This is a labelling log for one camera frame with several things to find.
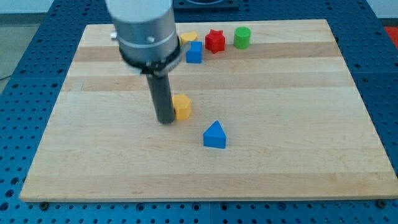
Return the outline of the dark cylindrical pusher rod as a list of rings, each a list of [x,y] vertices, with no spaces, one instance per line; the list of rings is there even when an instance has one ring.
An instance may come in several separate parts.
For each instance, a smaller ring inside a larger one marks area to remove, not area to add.
[[[163,77],[147,75],[146,78],[158,122],[161,124],[173,123],[175,113],[169,77],[167,75]]]

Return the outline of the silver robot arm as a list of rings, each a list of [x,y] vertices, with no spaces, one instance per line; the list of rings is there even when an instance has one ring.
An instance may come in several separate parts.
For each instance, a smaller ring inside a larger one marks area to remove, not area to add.
[[[172,0],[106,0],[122,59],[147,78],[157,120],[175,120],[168,74],[187,51],[177,34]]]

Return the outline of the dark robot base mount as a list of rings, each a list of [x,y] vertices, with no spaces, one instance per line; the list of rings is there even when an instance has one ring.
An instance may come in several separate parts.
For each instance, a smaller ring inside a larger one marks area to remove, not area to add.
[[[173,0],[177,11],[239,9],[239,0]]]

